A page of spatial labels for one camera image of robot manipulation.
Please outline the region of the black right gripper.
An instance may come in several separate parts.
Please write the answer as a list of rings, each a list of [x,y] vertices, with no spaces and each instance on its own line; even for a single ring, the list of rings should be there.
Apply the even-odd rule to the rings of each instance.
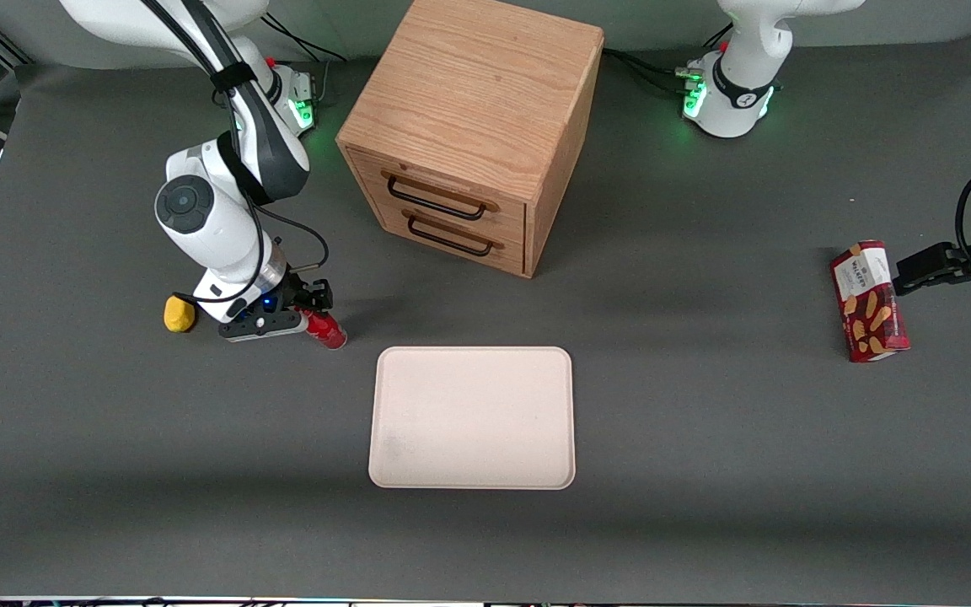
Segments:
[[[301,279],[284,279],[262,296],[262,314],[281,314],[293,310],[303,316],[313,311],[328,311],[334,307],[334,294],[328,280],[304,283]]]

